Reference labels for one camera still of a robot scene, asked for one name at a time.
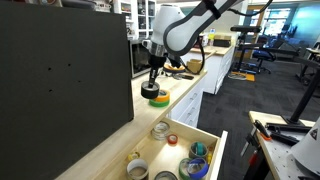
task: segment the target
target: gray floor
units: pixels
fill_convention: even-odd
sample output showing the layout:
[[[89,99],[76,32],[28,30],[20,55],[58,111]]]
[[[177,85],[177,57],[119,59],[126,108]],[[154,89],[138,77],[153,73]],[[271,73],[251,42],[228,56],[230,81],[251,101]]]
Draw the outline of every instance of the gray floor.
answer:
[[[240,152],[252,129],[249,111],[292,115],[307,88],[294,76],[300,71],[300,64],[275,61],[264,65],[272,74],[262,72],[255,76],[255,82],[225,77],[217,95],[203,95],[198,128],[215,135],[221,135],[223,130],[229,133],[219,173],[221,180],[242,179],[248,168],[254,149],[250,147],[242,158]],[[320,99],[312,98],[300,118],[316,121],[319,116]]]

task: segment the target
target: open drawer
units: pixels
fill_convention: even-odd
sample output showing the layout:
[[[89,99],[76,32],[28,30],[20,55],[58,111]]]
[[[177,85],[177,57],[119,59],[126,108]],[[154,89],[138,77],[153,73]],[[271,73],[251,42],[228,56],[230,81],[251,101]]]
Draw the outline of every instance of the open drawer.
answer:
[[[228,133],[224,131],[221,137],[217,137],[171,119],[164,118],[162,121],[169,124],[169,134],[173,133],[178,136],[178,143],[175,146],[169,145],[166,140],[155,140],[151,133],[148,133],[132,149],[132,152],[139,152],[140,158],[148,163],[149,179],[154,179],[161,171],[170,171],[180,179],[179,163],[182,159],[188,158],[189,148],[196,141],[214,147],[209,171],[203,179],[217,179]],[[118,163],[114,164],[114,168],[108,172],[104,179],[128,179],[126,172],[128,163],[127,157],[123,157]]]

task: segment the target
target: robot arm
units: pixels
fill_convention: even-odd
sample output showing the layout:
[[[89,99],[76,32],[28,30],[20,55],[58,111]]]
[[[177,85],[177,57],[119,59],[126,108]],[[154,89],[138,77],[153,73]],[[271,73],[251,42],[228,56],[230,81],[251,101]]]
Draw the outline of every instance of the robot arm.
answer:
[[[151,57],[149,64],[151,71],[149,81],[141,85],[141,95],[147,99],[158,96],[160,86],[155,82],[158,69],[166,62],[180,59],[193,47],[198,35],[214,20],[230,7],[243,0],[226,0],[217,9],[215,0],[203,0],[187,16],[184,16],[179,7],[162,5],[154,21],[153,34],[150,40],[144,40],[143,45],[149,50]]]

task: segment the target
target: blue tape roll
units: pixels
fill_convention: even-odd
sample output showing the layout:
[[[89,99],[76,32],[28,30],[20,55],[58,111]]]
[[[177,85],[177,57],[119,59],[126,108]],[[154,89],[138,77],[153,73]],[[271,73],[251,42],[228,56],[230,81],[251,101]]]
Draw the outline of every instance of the blue tape roll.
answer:
[[[196,158],[189,162],[187,172],[191,179],[201,179],[203,178],[209,170],[209,166],[203,158]]]

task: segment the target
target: black panel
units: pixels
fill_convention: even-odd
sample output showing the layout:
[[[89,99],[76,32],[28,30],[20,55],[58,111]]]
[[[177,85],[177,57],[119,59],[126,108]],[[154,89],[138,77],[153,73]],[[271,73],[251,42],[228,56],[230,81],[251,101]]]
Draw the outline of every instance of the black panel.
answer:
[[[133,118],[125,17],[0,2],[0,24],[0,179],[53,179]]]

